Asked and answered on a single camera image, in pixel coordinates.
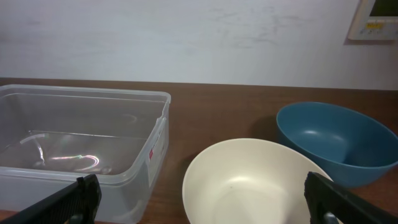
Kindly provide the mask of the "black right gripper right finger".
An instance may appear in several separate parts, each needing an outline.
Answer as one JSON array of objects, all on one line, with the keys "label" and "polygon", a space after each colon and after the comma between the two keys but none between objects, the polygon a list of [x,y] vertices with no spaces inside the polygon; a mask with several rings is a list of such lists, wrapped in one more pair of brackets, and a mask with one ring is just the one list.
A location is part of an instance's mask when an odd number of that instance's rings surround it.
[{"label": "black right gripper right finger", "polygon": [[310,224],[397,223],[397,217],[352,194],[319,173],[309,172],[304,186]]}]

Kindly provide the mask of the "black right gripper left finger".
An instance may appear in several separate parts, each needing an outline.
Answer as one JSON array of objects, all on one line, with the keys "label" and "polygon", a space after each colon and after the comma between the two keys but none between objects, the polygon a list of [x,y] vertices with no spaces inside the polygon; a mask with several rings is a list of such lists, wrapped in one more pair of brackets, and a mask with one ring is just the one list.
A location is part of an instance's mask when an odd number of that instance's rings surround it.
[{"label": "black right gripper left finger", "polygon": [[102,193],[94,174],[55,192],[1,224],[94,224]]}]

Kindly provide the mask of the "blue bowl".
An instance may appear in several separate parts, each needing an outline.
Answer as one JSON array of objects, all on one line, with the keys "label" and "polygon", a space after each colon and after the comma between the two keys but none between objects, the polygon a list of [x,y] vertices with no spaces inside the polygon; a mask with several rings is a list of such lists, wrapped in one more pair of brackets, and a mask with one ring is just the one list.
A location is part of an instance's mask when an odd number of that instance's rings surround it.
[{"label": "blue bowl", "polygon": [[397,135],[355,110],[320,102],[276,115],[279,142],[312,160],[339,185],[368,185],[397,165]]}]

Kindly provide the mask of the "cream bowl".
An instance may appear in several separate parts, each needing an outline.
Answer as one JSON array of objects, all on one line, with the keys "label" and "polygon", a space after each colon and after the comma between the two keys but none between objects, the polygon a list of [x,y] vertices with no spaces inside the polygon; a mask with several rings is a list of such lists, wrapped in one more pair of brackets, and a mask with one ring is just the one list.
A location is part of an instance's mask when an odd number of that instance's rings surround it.
[{"label": "cream bowl", "polygon": [[327,176],[307,157],[275,142],[218,142],[199,153],[185,173],[185,213],[191,224],[309,223],[304,197],[309,172]]}]

